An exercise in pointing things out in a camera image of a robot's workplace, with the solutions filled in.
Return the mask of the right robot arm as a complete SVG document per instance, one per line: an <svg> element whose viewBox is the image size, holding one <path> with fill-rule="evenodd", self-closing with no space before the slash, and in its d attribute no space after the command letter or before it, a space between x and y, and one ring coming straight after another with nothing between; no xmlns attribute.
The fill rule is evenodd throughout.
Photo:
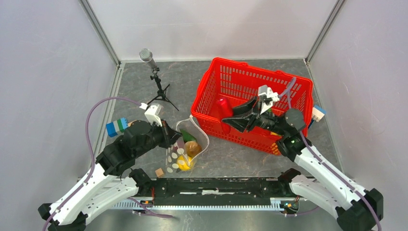
<svg viewBox="0 0 408 231"><path fill-rule="evenodd" d="M236 107L221 104L221 121L239 132L262 128L280 135L276 141L281 155L305 169L317 180L300 173L279 181L283 196L293 193L313 202L331 214L344 231L382 230L383 195L375 188L365 189L331 164L303 135L303 113L289 108L276 116L268 113L272 100L253 97Z"/></svg>

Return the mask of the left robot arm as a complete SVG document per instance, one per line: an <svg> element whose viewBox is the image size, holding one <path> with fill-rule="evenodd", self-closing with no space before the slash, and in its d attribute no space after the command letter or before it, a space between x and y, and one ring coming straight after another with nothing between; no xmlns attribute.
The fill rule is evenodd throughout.
<svg viewBox="0 0 408 231"><path fill-rule="evenodd" d="M137 120L96 157L89 171L60 200L38 208L45 220L43 230L83 231L93 218L119 201L134 195L146 196L152 180L141 169L134 169L119 184L98 193L105 185L135 165L150 150L168 149L182 137L165 120L160 124Z"/></svg>

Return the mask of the yellow toy pepper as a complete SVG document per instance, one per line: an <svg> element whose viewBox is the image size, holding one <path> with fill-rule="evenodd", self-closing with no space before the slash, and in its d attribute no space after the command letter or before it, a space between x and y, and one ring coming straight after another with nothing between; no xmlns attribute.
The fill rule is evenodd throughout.
<svg viewBox="0 0 408 231"><path fill-rule="evenodd" d="M194 167L195 162L190 156L180 155L176 161L180 171L189 171Z"/></svg>

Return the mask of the polka dot zip bag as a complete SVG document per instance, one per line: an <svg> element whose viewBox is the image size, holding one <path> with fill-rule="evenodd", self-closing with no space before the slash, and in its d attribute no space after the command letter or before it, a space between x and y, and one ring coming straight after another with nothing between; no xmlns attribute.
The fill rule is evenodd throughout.
<svg viewBox="0 0 408 231"><path fill-rule="evenodd" d="M208 135L200 128L192 115L177 122L176 131L179 131L182 136L166 150L164 168L166 174L192 170L199 157L209 146Z"/></svg>

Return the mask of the red toy pepper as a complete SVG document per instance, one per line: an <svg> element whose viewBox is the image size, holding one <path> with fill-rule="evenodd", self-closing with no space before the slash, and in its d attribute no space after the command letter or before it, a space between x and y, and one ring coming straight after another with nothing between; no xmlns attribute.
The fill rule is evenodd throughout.
<svg viewBox="0 0 408 231"><path fill-rule="evenodd" d="M233 116L232 106L228 98L222 96L216 101L216 106L218 109L219 120L221 123L222 130L225 134L229 134L231 131L230 125L223 122L222 119Z"/></svg>

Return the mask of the brown round toy mushroom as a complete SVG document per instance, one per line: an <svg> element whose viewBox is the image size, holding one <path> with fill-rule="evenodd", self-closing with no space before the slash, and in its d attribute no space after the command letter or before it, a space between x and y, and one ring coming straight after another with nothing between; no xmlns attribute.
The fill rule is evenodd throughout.
<svg viewBox="0 0 408 231"><path fill-rule="evenodd" d="M185 150L189 157L194 158L199 153L201 153L203 149L198 142L189 141L185 143Z"/></svg>

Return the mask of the red plastic basket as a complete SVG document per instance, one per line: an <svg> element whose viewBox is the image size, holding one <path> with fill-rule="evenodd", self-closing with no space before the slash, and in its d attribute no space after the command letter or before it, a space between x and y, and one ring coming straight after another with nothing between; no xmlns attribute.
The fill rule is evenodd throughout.
<svg viewBox="0 0 408 231"><path fill-rule="evenodd" d="M225 134L219 120L216 101L220 97L228 98L231 106L235 107L258 96L258 88L262 85L271 87L280 97L280 101L274 103L268 113L280 116L289 108L301 111L306 124L303 135L307 138L308 125L312 119L313 82L304 77L282 71L269 71L243 62L213 59L199 84L191 114L208 135L269 154L281 155L276 145L280 135L262 128L241 133L233 127L229 134Z"/></svg>

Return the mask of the green toy cucumber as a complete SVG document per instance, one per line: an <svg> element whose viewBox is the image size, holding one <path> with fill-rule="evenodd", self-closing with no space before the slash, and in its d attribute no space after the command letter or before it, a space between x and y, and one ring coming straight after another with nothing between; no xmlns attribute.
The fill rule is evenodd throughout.
<svg viewBox="0 0 408 231"><path fill-rule="evenodd" d="M180 132L182 133L182 138L183 138L184 143L187 143L189 141L197 142L197 139L192 134L190 134L188 131L181 129Z"/></svg>

